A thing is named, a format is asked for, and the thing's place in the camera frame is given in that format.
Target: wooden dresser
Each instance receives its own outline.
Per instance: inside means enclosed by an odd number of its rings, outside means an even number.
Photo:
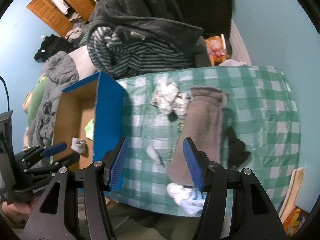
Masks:
[[[90,17],[95,6],[94,0],[65,0],[85,21]],[[69,19],[51,0],[32,0],[27,8],[43,20],[60,36],[64,37],[72,29]]]

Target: white pillow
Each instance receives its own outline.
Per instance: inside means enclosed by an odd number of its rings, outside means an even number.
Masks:
[[[87,45],[70,52],[69,55],[76,64],[79,80],[82,80],[97,71],[97,68],[93,65],[88,54]]]

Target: cardboard box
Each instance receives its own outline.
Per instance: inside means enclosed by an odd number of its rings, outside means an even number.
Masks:
[[[80,154],[71,170],[82,169],[113,150],[121,137],[124,89],[103,72],[97,72],[62,91],[53,143],[65,142],[67,150],[54,156],[54,160],[71,152],[73,137],[87,142],[87,152]],[[93,141],[86,138],[84,127],[95,119]]]

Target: black cable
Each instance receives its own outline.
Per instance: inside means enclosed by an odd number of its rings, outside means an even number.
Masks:
[[[5,93],[7,94],[8,111],[10,111],[10,101],[9,101],[9,93],[8,93],[7,85],[5,84],[5,81],[2,78],[2,76],[0,76],[0,80],[2,81],[2,83],[4,85]]]

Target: green checkered blanket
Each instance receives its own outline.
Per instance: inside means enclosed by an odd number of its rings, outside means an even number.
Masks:
[[[146,153],[153,144],[167,166],[179,136],[179,120],[161,114],[150,104],[160,82],[177,82],[184,92],[190,92],[192,86],[206,85],[229,93],[223,129],[232,125],[252,153],[239,170],[252,169],[274,205],[284,200],[299,160],[297,108],[284,74],[274,67],[256,66],[194,68],[119,80],[126,89],[123,136],[129,139],[129,152],[123,187],[109,193],[109,198],[153,212],[187,216],[167,194],[166,186],[171,181],[166,168],[155,165]],[[221,156],[226,167],[227,142]],[[227,210],[231,203],[232,193],[228,192]]]

